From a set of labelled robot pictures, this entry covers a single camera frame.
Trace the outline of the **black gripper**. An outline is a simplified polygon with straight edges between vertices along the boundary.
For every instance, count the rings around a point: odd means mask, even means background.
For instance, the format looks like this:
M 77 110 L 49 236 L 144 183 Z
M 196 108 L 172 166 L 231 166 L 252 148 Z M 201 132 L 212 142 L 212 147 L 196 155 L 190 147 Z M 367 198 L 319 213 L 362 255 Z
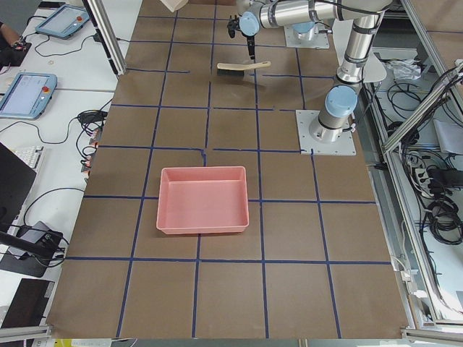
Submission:
M 255 36 L 246 35 L 247 40 L 247 49 L 251 52 L 248 52 L 249 59 L 255 60 Z

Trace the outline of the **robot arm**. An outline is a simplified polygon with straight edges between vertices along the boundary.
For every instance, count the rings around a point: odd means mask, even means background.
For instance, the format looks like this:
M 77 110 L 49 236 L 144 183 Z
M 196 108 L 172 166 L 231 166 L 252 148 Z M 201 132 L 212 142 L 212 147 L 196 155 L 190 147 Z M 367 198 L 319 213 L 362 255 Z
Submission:
M 316 22 L 302 22 L 291 26 L 293 36 L 302 41 L 312 41 L 319 33 L 318 24 Z
M 251 39 L 262 29 L 287 27 L 300 41 L 310 41 L 322 22 L 350 23 L 344 31 L 349 37 L 341 59 L 336 48 L 328 53 L 306 50 L 301 54 L 313 72 L 339 63 L 324 106 L 308 128 L 312 139 L 331 144 L 338 140 L 357 106 L 373 39 L 390 5 L 390 1 L 237 1 L 239 16 L 229 22 L 229 29 L 237 29 Z

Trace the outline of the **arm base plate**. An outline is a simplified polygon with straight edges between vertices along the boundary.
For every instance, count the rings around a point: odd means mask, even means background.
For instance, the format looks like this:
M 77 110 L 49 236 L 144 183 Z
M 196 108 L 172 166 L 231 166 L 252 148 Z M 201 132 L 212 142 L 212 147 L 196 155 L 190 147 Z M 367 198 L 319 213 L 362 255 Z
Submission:
M 331 33 L 331 29 L 328 25 L 324 25 L 321 22 L 314 24 L 305 33 L 302 29 L 305 29 L 302 23 L 298 25 L 284 26 L 284 34 L 286 40 L 286 46 L 290 48 L 311 48 L 311 49 L 328 49 L 328 33 Z
M 328 129 L 319 122 L 319 110 L 296 110 L 300 152 L 303 155 L 354 156 L 357 154 L 353 134 L 340 129 Z

